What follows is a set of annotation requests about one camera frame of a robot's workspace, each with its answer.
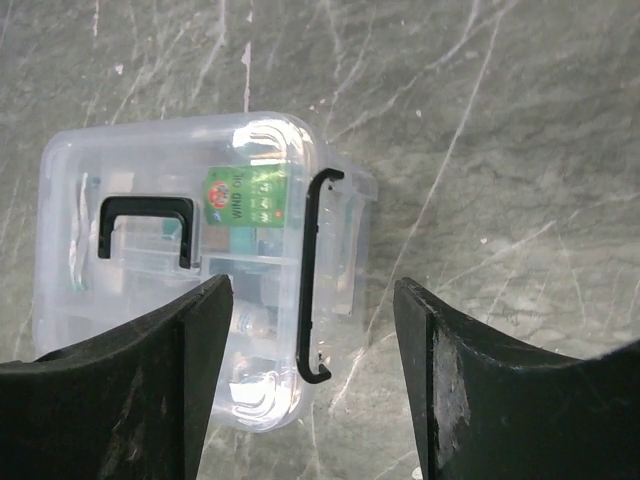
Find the green white medicine box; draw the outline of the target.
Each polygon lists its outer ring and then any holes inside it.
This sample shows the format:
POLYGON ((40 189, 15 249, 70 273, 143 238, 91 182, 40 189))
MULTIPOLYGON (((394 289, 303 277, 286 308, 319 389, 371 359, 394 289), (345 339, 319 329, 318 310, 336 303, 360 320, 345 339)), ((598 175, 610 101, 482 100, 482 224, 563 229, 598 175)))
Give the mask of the green white medicine box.
POLYGON ((288 175, 284 164, 211 167, 204 182, 208 225, 283 228, 288 175))

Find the clear box lid black handle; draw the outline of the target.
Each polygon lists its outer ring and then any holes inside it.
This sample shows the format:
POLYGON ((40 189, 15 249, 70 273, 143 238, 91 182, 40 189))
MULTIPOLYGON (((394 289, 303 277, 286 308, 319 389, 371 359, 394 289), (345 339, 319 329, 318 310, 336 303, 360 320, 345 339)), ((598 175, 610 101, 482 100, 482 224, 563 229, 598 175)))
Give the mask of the clear box lid black handle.
POLYGON ((321 147, 300 121, 240 113, 57 134, 40 168, 33 344, 38 355, 149 313, 216 275, 277 319, 276 343, 228 336, 212 418, 265 432, 307 397, 296 370, 306 184, 321 147), (284 164, 283 228, 208 225, 211 167, 284 164))

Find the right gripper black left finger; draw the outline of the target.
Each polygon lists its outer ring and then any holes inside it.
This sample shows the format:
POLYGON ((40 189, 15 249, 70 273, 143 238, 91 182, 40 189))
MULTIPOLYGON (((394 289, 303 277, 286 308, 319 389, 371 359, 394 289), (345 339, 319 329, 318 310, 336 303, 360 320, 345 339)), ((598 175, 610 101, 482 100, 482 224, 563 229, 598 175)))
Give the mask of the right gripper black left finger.
POLYGON ((230 329, 219 275, 35 361, 1 367, 5 479, 193 479, 230 329))

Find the clear plastic medicine box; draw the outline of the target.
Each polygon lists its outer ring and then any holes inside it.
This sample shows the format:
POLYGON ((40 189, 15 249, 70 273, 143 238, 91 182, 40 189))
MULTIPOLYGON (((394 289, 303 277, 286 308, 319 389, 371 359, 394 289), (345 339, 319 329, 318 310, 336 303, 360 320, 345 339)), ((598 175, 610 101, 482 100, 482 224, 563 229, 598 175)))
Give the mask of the clear plastic medicine box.
POLYGON ((296 370, 306 384, 329 381, 364 340, 374 176, 334 147, 318 150, 306 184, 296 370))

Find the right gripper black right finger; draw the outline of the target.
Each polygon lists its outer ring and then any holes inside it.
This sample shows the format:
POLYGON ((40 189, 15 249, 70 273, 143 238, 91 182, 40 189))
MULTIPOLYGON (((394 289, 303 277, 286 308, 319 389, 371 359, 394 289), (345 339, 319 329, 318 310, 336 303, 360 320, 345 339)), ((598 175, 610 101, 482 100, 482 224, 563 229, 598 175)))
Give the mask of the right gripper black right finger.
POLYGON ((635 479, 639 345, 581 360, 504 334, 416 281, 394 320, 427 479, 635 479))

